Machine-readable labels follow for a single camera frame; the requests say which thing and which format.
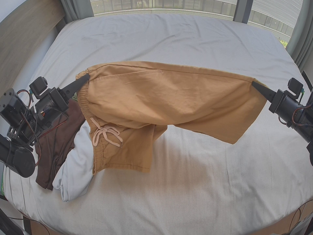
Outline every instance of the wooden floor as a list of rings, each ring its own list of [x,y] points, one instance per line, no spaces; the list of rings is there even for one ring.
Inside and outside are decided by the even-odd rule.
[[[302,220],[311,212],[313,212],[313,201],[307,203],[305,206],[302,206],[300,209],[302,213],[301,215],[301,220]],[[272,233],[276,233],[276,234],[286,233],[289,231],[289,227],[293,227],[299,221],[300,212],[297,211],[295,216],[294,214],[295,213],[293,212],[289,216],[284,217],[282,220],[280,220],[276,224],[273,224],[258,232],[252,233],[251,235],[270,235]],[[31,221],[31,227],[32,227],[32,235],[49,235],[47,230],[41,224]],[[61,235],[61,233],[57,233],[49,228],[48,230],[49,230],[50,235]]]

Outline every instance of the fitted sheet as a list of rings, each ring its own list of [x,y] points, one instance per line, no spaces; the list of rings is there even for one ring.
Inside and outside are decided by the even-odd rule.
[[[239,73],[275,91],[295,77],[305,85],[304,102],[310,94],[270,31],[180,14],[69,23],[32,81],[44,76],[49,87],[63,87],[92,65],[135,60]],[[65,234],[249,234],[313,195],[307,143],[268,107],[234,145],[169,126],[154,143],[150,173],[105,169],[73,201],[37,185],[37,169],[25,179],[5,168],[5,196],[28,217]]]

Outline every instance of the dark brown garment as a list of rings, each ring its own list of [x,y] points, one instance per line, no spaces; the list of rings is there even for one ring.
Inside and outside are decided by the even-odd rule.
[[[37,184],[45,189],[52,190],[52,182],[55,175],[65,162],[68,153],[74,148],[74,138],[85,117],[80,110],[79,104],[70,99],[68,104],[68,121],[39,139],[41,146],[41,159],[38,164]],[[66,120],[64,115],[57,118],[53,127]],[[39,146],[35,145],[36,153],[39,154]]]

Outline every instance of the white folded cloth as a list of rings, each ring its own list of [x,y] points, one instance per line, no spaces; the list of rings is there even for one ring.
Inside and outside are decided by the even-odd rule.
[[[74,138],[72,149],[53,180],[53,187],[61,191],[62,201],[71,201],[87,193],[93,177],[93,147],[90,127],[85,121]]]

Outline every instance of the pink drawstring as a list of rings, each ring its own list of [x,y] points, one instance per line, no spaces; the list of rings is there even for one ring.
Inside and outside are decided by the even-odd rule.
[[[98,128],[95,133],[94,133],[94,137],[92,138],[92,144],[94,146],[97,146],[98,141],[99,141],[99,136],[101,135],[101,133],[104,136],[104,139],[106,141],[108,141],[109,143],[111,143],[112,145],[115,145],[117,147],[120,147],[120,145],[118,143],[114,143],[111,140],[108,139],[108,136],[106,135],[106,133],[112,133],[114,136],[116,136],[116,138],[118,140],[120,140],[121,144],[123,144],[123,139],[119,136],[119,131],[112,127],[112,126],[108,126],[107,124],[104,126],[100,126],[95,120],[94,118],[91,118],[91,121],[96,125],[96,127]]]

